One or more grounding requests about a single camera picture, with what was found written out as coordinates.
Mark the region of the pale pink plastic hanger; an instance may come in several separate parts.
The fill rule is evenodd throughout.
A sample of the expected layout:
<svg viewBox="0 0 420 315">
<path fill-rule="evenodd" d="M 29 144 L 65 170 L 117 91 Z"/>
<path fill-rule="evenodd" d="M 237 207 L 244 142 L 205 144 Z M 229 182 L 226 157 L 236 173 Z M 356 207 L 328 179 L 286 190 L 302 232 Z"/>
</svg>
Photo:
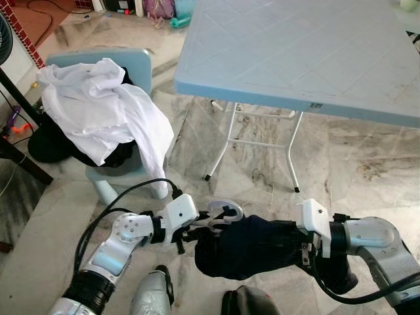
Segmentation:
<svg viewBox="0 0 420 315">
<path fill-rule="evenodd" d="M 210 201 L 207 204 L 207 211 L 211 212 L 212 214 L 217 214 L 222 212 L 222 208 L 229 208 L 230 213 L 228 214 L 228 223 L 207 223 L 207 227 L 216 224 L 227 224 L 228 227 L 234 223 L 242 220 L 244 218 L 244 212 L 242 207 L 239 204 L 232 200 L 222 199 L 216 201 Z"/>
</svg>

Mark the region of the navy blue garment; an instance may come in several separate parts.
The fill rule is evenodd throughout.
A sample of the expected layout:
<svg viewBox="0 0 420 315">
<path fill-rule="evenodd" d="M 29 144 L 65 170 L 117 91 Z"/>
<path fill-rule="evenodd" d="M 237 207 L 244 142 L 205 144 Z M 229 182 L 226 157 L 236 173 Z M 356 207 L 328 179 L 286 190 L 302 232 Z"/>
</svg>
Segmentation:
<svg viewBox="0 0 420 315">
<path fill-rule="evenodd" d="M 301 243 L 309 239 L 296 223 L 251 215 L 232 223 L 219 237 L 198 240 L 195 264 L 209 277 L 244 281 L 263 272 L 295 265 L 301 268 Z"/>
</svg>

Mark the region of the silver left robot leg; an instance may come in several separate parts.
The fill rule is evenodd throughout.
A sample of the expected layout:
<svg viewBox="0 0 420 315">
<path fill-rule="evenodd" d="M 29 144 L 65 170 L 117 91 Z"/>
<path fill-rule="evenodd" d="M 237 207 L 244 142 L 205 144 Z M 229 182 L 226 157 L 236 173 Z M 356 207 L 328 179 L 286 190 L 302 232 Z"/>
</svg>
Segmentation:
<svg viewBox="0 0 420 315">
<path fill-rule="evenodd" d="M 130 315 L 171 315 L 174 300 L 170 270 L 165 265 L 157 265 L 139 283 Z"/>
</svg>

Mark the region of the silver robot leg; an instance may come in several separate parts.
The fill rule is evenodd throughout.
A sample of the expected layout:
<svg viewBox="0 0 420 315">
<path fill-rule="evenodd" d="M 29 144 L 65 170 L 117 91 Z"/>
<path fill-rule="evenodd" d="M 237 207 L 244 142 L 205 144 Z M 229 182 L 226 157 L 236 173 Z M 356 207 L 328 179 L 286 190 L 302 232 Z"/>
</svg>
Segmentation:
<svg viewBox="0 0 420 315">
<path fill-rule="evenodd" d="M 241 285 L 223 294 L 220 315 L 282 315 L 271 296 L 259 288 Z"/>
<path fill-rule="evenodd" d="M 130 315 L 171 315 L 174 300 L 170 270 L 165 265 L 157 265 L 139 283 Z"/>
</svg>

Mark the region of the silver right robot leg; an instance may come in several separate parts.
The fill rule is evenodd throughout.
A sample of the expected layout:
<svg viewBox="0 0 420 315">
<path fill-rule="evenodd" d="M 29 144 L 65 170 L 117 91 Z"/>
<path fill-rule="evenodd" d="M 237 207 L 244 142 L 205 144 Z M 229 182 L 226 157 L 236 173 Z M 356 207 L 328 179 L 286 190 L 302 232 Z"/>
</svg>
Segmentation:
<svg viewBox="0 0 420 315">
<path fill-rule="evenodd" d="M 223 294 L 220 315 L 282 315 L 271 296 L 259 288 L 241 285 Z"/>
</svg>

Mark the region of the black garment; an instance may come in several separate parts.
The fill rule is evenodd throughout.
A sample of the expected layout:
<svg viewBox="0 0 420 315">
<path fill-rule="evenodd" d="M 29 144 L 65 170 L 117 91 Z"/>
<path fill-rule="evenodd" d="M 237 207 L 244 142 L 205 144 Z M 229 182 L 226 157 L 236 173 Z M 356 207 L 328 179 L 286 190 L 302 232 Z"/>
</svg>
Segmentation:
<svg viewBox="0 0 420 315">
<path fill-rule="evenodd" d="M 36 78 L 44 86 L 44 112 L 29 143 L 36 159 L 75 158 L 87 166 L 120 167 L 137 157 L 128 111 L 138 107 L 138 87 L 126 67 L 109 59 L 50 65 Z"/>
</svg>

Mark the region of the black metal bar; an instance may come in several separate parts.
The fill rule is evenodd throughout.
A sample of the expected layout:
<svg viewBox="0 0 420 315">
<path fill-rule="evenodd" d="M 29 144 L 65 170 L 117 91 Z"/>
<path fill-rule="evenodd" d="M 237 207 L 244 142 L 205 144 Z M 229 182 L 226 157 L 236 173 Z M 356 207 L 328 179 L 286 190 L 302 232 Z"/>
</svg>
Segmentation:
<svg viewBox="0 0 420 315">
<path fill-rule="evenodd" d="M 51 177 L 46 171 L 42 170 L 36 162 L 30 159 L 17 147 L 9 143 L 9 141 L 2 136 L 0 136 L 0 158 L 12 160 L 17 166 L 23 168 L 31 176 L 45 185 L 51 185 L 53 182 L 53 177 Z"/>
</svg>

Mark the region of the light blue plastic table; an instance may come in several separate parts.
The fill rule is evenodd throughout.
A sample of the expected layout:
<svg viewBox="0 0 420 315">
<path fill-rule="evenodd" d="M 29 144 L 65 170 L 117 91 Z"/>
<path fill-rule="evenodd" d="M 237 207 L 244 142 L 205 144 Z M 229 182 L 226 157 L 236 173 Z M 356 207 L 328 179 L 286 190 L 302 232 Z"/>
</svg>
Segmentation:
<svg viewBox="0 0 420 315">
<path fill-rule="evenodd" d="M 197 0 L 174 86 L 238 105 L 420 127 L 420 54 L 389 0 Z"/>
</svg>

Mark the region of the blue plastic container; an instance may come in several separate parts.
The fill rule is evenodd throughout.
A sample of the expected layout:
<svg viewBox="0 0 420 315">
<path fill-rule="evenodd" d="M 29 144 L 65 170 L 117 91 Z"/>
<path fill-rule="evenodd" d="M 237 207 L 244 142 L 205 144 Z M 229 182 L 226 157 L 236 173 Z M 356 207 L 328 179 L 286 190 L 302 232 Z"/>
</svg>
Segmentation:
<svg viewBox="0 0 420 315">
<path fill-rule="evenodd" d="M 170 20 L 173 29 L 181 29 L 189 25 L 197 0 L 173 0 L 174 16 Z"/>
</svg>

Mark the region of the purple bag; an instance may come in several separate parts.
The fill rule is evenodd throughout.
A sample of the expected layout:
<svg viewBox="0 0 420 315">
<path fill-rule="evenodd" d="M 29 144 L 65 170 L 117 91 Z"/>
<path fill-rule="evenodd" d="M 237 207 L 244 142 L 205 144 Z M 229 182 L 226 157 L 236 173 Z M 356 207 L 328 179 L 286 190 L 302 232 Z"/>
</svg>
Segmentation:
<svg viewBox="0 0 420 315">
<path fill-rule="evenodd" d="M 174 0 L 143 0 L 145 16 L 151 19 L 171 19 L 176 15 Z"/>
</svg>

